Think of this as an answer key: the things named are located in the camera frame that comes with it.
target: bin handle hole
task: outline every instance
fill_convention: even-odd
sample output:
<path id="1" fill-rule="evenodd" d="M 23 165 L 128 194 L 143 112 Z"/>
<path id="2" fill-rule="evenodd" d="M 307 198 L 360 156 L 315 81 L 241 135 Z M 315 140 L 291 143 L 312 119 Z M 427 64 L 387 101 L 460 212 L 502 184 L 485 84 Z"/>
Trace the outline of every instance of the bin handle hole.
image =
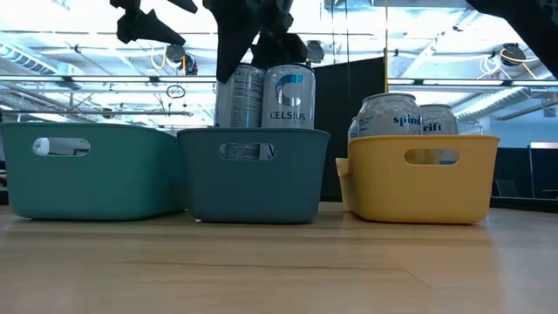
<path id="1" fill-rule="evenodd" d="M 225 160 L 273 160 L 277 149 L 271 143 L 228 143 L 219 147 Z"/>
<path id="2" fill-rule="evenodd" d="M 405 161 L 412 165 L 452 166 L 459 157 L 453 149 L 410 149 L 405 153 Z"/>
<path id="3" fill-rule="evenodd" d="M 78 138 L 38 138 L 32 146 L 35 155 L 49 157 L 83 157 L 90 149 L 88 140 Z"/>

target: can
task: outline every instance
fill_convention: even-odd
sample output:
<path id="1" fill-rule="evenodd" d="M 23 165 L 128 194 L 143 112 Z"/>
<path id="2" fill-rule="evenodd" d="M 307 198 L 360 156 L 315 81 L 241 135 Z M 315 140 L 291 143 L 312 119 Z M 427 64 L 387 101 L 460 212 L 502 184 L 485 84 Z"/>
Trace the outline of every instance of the can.
<path id="1" fill-rule="evenodd" d="M 217 83 L 215 127 L 260 127 L 265 71 L 248 64 L 239 64 L 227 83 Z M 227 158 L 257 160 L 258 144 L 227 144 Z"/>
<path id="2" fill-rule="evenodd" d="M 423 135 L 458 135 L 457 119 L 449 105 L 433 104 L 420 107 Z M 452 150 L 426 149 L 425 164 L 452 165 L 459 159 L 459 153 Z"/>
<path id="3" fill-rule="evenodd" d="M 358 112 L 358 136 L 420 135 L 420 108 L 405 93 L 382 93 L 363 100 Z"/>
<path id="4" fill-rule="evenodd" d="M 349 126 L 349 132 L 347 133 L 348 141 L 353 140 L 358 137 L 358 125 L 357 125 L 357 117 L 352 119 L 352 122 Z"/>
<path id="5" fill-rule="evenodd" d="M 275 65 L 264 79 L 262 127 L 314 128 L 316 76 L 306 65 Z"/>
<path id="6" fill-rule="evenodd" d="M 448 105 L 433 104 L 420 107 L 423 135 L 457 135 L 457 119 Z"/>

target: yellow storage bin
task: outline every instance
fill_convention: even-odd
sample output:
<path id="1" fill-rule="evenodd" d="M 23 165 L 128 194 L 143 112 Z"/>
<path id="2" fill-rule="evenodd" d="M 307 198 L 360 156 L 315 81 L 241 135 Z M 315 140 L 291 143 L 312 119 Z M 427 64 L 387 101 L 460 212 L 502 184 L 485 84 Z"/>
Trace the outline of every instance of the yellow storage bin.
<path id="1" fill-rule="evenodd" d="M 377 222 L 480 222 L 490 205 L 499 140 L 459 135 L 352 140 L 348 167 L 337 160 L 344 205 Z M 421 152 L 432 150 L 453 150 L 459 159 L 453 165 L 425 164 Z"/>

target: can lid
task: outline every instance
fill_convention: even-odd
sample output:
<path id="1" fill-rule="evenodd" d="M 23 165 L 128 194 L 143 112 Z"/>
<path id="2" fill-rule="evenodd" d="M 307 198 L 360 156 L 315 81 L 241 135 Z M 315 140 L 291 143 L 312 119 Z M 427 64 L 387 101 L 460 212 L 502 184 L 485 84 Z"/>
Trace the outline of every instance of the can lid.
<path id="1" fill-rule="evenodd" d="M 305 65 L 305 64 L 298 64 L 298 63 L 294 63 L 294 62 L 283 62 L 283 63 L 274 64 L 274 65 L 270 66 L 270 67 L 268 68 L 268 70 L 270 70 L 270 69 L 272 69 L 272 68 L 274 68 L 274 67 L 277 67 L 277 66 L 281 66 L 281 65 L 298 65 L 298 66 L 307 68 L 308 70 L 312 71 L 312 73 L 314 73 L 314 69 L 312 69 L 311 67 L 309 67 L 309 66 L 307 66 L 307 65 Z"/>
<path id="2" fill-rule="evenodd" d="M 417 100 L 417 98 L 414 95 L 407 94 L 407 93 L 404 93 L 404 92 L 383 92 L 383 93 L 380 93 L 380 94 L 376 94 L 376 95 L 366 97 L 363 100 L 363 103 L 368 101 L 368 100 L 371 100 L 371 99 L 376 99 L 376 98 L 379 98 L 379 97 L 388 97 L 388 96 L 404 96 L 404 97 L 412 98 L 413 100 Z"/>
<path id="3" fill-rule="evenodd" d="M 451 106 L 446 105 L 446 104 L 428 104 L 428 105 L 418 105 L 421 108 L 425 108 L 425 107 L 443 107 L 443 108 L 448 108 L 448 109 L 452 109 Z"/>
<path id="4" fill-rule="evenodd" d="M 238 66 L 241 66 L 241 65 L 249 66 L 249 67 L 251 67 L 251 68 L 255 68 L 255 69 L 257 69 L 257 70 L 264 71 L 262 68 L 257 67 L 257 66 L 255 66 L 255 65 L 251 65 L 250 63 L 241 62 L 241 63 L 238 64 Z"/>

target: celsius logo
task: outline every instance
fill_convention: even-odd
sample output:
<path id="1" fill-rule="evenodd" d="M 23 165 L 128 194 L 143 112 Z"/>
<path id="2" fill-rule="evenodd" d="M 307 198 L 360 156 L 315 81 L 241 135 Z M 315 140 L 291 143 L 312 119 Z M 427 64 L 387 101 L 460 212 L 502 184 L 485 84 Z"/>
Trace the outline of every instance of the celsius logo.
<path id="1" fill-rule="evenodd" d="M 289 74 L 283 76 L 276 84 L 276 99 L 283 106 L 299 106 L 301 100 L 298 97 L 287 97 L 283 93 L 283 89 L 288 84 L 300 84 L 304 81 L 304 76 Z"/>

